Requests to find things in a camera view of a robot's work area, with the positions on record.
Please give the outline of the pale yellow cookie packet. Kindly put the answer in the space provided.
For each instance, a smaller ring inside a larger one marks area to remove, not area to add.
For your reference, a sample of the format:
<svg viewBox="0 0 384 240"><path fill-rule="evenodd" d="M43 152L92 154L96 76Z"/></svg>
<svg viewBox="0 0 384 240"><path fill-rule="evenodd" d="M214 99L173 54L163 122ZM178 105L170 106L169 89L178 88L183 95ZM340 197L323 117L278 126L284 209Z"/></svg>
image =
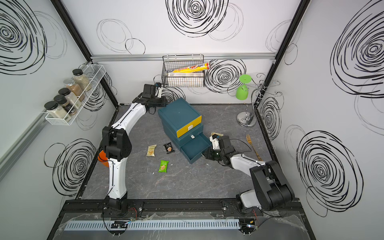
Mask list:
<svg viewBox="0 0 384 240"><path fill-rule="evenodd" d="M148 146L147 157L154 157L157 145Z"/></svg>
<svg viewBox="0 0 384 240"><path fill-rule="evenodd" d="M218 137L224 136L224 134L216 133L216 132L211 132L211 136L217 135Z"/></svg>

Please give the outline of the teal bottom drawer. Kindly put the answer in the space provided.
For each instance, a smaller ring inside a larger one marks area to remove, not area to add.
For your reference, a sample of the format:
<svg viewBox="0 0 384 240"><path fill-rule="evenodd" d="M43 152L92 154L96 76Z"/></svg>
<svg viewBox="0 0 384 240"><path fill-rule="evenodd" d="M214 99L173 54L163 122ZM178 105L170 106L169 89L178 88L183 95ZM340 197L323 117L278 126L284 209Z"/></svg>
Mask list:
<svg viewBox="0 0 384 240"><path fill-rule="evenodd" d="M194 139L181 146L180 151L190 164L195 163L203 153L212 146L209 138L201 133Z"/></svg>

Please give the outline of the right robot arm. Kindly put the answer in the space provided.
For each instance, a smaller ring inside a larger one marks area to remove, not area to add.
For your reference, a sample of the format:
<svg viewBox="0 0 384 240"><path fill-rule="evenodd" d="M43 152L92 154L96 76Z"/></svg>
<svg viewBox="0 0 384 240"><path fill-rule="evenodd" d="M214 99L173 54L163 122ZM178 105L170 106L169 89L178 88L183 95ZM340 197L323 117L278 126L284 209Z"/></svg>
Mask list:
<svg viewBox="0 0 384 240"><path fill-rule="evenodd" d="M203 156L216 161L224 167L240 171L252 179L254 188L236 196L236 208L259 209L261 212L284 207L295 199L294 191L276 161L265 162L252 159L235 150L229 136L212 135L211 146Z"/></svg>

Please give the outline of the yellow top drawer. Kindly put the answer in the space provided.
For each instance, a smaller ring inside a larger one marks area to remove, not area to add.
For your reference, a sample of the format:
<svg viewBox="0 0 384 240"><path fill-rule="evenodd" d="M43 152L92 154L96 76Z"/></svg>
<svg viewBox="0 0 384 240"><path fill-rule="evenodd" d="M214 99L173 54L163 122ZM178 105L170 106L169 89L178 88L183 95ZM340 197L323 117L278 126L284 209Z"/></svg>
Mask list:
<svg viewBox="0 0 384 240"><path fill-rule="evenodd" d="M177 137L180 138L182 135L186 134L189 130L193 129L202 122L202 116L197 117L190 123L186 124L179 130L177 130Z"/></svg>

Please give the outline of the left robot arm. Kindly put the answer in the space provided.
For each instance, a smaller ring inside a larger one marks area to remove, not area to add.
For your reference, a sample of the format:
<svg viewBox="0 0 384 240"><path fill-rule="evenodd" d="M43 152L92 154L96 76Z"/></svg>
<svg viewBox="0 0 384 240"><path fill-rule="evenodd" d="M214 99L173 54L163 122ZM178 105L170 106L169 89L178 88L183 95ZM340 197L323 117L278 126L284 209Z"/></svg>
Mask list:
<svg viewBox="0 0 384 240"><path fill-rule="evenodd" d="M165 107L161 83L145 84L143 92L130 104L128 110L110 127L102 130L102 147L109 163L109 190L105 198L105 213L123 217L128 213L126 165L132 152L129 134L139 119L151 108Z"/></svg>

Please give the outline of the teal drawer cabinet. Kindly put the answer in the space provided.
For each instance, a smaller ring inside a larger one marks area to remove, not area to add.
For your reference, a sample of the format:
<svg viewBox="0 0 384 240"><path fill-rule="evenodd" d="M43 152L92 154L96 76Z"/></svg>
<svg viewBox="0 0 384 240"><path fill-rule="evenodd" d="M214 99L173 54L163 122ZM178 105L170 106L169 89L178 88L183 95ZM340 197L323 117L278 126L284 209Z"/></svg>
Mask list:
<svg viewBox="0 0 384 240"><path fill-rule="evenodd" d="M166 135L180 148L178 144L177 130L202 116L186 100L178 99L158 111Z"/></svg>

